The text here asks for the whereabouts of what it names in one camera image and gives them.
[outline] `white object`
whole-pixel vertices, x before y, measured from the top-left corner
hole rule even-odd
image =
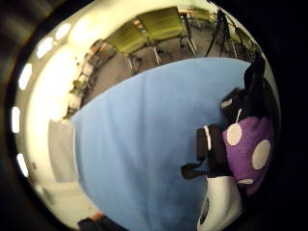
[[[228,107],[229,105],[231,105],[232,104],[232,98],[230,98],[229,100],[226,100],[226,101],[223,101],[222,103],[221,103],[221,108],[223,109],[223,108],[226,108],[226,107]]]
[[[71,93],[69,95],[68,107],[72,109],[80,109],[82,97]]]
[[[26,64],[20,74],[19,80],[18,80],[18,84],[19,84],[19,88],[21,90],[25,90],[27,88],[29,79],[32,75],[32,65],[31,64]]]
[[[78,80],[81,81],[81,82],[87,82],[89,80],[89,76],[85,75],[85,74],[81,74],[79,77],[78,77]]]
[[[85,63],[85,66],[83,68],[83,74],[91,76],[93,72],[93,66],[89,63]]]
[[[12,132],[13,133],[19,133],[19,117],[20,117],[20,111],[18,107],[12,108],[12,120],[11,120],[11,126],[12,126]]]
[[[59,39],[62,39],[64,36],[66,36],[70,30],[70,27],[71,26],[69,23],[65,23],[61,25],[56,33],[56,39],[59,40]]]
[[[238,122],[238,121],[239,121],[239,119],[240,119],[240,115],[241,115],[241,112],[242,112],[242,109],[239,109],[236,122]]]
[[[237,185],[231,176],[208,178],[208,189],[204,202],[209,202],[207,216],[197,231],[219,231],[228,226],[242,213],[242,202]]]
[[[244,185],[251,185],[253,183],[252,179],[244,179],[244,180],[240,180],[238,181],[239,184],[244,184]]]
[[[208,126],[204,126],[203,129],[205,131],[206,140],[208,141],[208,149],[209,149],[209,151],[211,151],[211,149],[212,149],[212,141],[211,141],[211,136],[210,136],[209,128],[208,128]]]
[[[48,125],[48,151],[57,182],[78,180],[75,160],[75,128],[71,123],[50,120]]]
[[[18,161],[18,164],[19,164],[19,167],[21,169],[22,174],[25,177],[28,177],[29,176],[29,171],[28,171],[28,168],[26,166],[25,159],[23,158],[23,155],[21,153],[19,153],[17,155],[17,161]]]
[[[39,43],[37,56],[41,59],[48,51],[52,49],[53,39],[51,37],[45,38]]]

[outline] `chair leg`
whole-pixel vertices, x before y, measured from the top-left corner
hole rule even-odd
[[[223,48],[224,48],[225,38],[226,38],[226,35],[224,34],[223,37],[222,37],[222,43],[221,43],[221,47],[220,47],[220,53],[219,53],[220,57],[222,55],[222,51],[223,51]]]
[[[180,38],[180,46],[181,46],[181,48],[185,47],[185,44],[183,43],[183,37]]]
[[[218,23],[217,23],[217,25],[216,25],[216,29],[215,29],[215,31],[213,32],[213,35],[212,35],[212,40],[211,40],[211,42],[210,42],[210,45],[209,45],[209,47],[208,47],[208,50],[207,50],[206,53],[205,53],[205,57],[208,57],[208,55],[210,54],[210,51],[211,51],[211,49],[212,49],[212,47],[213,47],[213,45],[214,45],[214,41],[216,40],[216,38],[217,38],[217,36],[218,36],[218,32],[219,32],[219,30],[220,30],[220,24],[221,24],[221,21],[218,20]]]
[[[155,46],[156,46],[156,51],[158,54],[164,53],[164,50],[159,45],[155,45]]]
[[[156,64],[160,65],[162,63],[162,60],[161,60],[161,57],[158,55],[156,46],[153,46],[153,51],[154,51],[154,54],[155,54]]]
[[[135,60],[138,63],[137,69],[134,69],[134,73],[136,74],[141,68],[142,58],[138,57],[137,55],[131,55],[131,57],[133,58],[133,61]]]
[[[232,44],[232,48],[233,48],[233,52],[234,52],[235,58],[238,59],[237,50],[235,49],[235,45],[234,45],[234,42],[233,42],[232,39],[231,39],[231,44]]]
[[[247,51],[248,51],[249,61],[252,63],[254,61],[253,52],[251,52],[250,50],[247,50]]]
[[[196,55],[196,47],[195,47],[195,44],[194,44],[193,39],[187,38],[187,43],[189,44],[192,53],[193,53],[194,55]]]
[[[199,31],[201,32],[201,24],[200,24],[200,22],[199,22],[198,19],[196,20],[196,24],[197,24],[197,26],[198,26],[198,28],[199,28]]]
[[[135,73],[134,71],[134,68],[133,68],[133,63],[132,63],[132,60],[131,60],[131,57],[126,57],[126,62],[128,64],[128,68],[129,70],[131,71],[131,74],[133,75]]]

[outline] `ceiling light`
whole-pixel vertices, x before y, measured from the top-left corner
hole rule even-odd
[[[19,81],[18,81],[20,89],[22,90],[26,89],[31,74],[32,74],[32,65],[26,64],[22,69],[22,72],[20,74]]]
[[[12,108],[12,131],[14,133],[19,132],[19,116],[20,111],[17,107]]]
[[[52,45],[53,45],[53,39],[51,37],[48,37],[46,39],[44,39],[42,42],[39,43],[38,46],[38,58],[42,58],[48,51],[50,51],[52,49]]]
[[[56,39],[59,40],[59,39],[63,38],[64,36],[66,36],[69,29],[70,29],[69,23],[66,23],[66,24],[62,25],[61,27],[59,27],[59,29],[56,33]]]
[[[18,164],[19,164],[19,167],[21,169],[22,174],[25,177],[28,177],[28,175],[29,175],[28,168],[26,166],[25,159],[23,158],[23,155],[21,153],[19,153],[17,155],[17,161],[18,161]]]

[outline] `table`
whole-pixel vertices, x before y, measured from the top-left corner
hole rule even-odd
[[[71,119],[86,194],[132,231],[195,230],[206,182],[184,180],[180,166],[195,162],[197,128],[225,124],[219,102],[244,86],[248,65],[227,58],[165,64],[93,99]]]

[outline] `chair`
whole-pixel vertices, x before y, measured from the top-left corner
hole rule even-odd
[[[100,38],[90,48],[87,57],[88,63],[91,64],[95,70],[97,70],[101,65],[110,60],[115,54],[115,49]]]
[[[80,73],[77,81],[82,83],[82,88],[83,88],[83,93],[86,94],[88,93],[90,90],[92,90],[92,88],[94,87],[95,81],[96,81],[97,76],[96,75],[91,75],[91,76],[87,76],[84,73]]]
[[[200,8],[194,8],[192,10],[194,11],[194,13],[191,13],[192,24],[195,23],[197,25],[197,27],[199,28],[199,31],[201,31],[200,20],[206,21],[210,25],[215,23],[215,20],[211,17],[211,14],[210,14],[209,11],[203,10],[203,9],[200,9]]]
[[[158,44],[164,40],[180,38],[181,47],[184,47],[182,39],[187,38],[192,53],[195,54],[193,39],[189,37],[176,7],[142,13],[137,16],[137,19],[148,34],[157,64],[161,63],[158,55],[158,51],[160,51]]]
[[[82,73],[87,75],[88,77],[90,77],[93,73],[94,67],[92,64],[90,64],[89,62],[86,62],[83,66],[82,66]]]
[[[252,61],[253,60],[252,54],[255,51],[258,51],[259,53],[261,53],[261,50],[258,47],[258,45],[255,44],[251,40],[250,36],[239,27],[235,28],[234,33],[230,33],[230,38],[231,38],[231,43],[232,43],[232,46],[234,47],[233,48],[234,50],[235,50],[234,42],[241,45],[245,60],[246,60],[246,55],[247,55],[248,58]]]
[[[141,58],[134,56],[133,53],[146,46],[147,38],[134,23],[132,21],[125,23],[105,38],[105,41],[113,46],[118,53],[126,57],[131,73],[136,73],[137,71],[133,68],[133,59],[140,63]]]

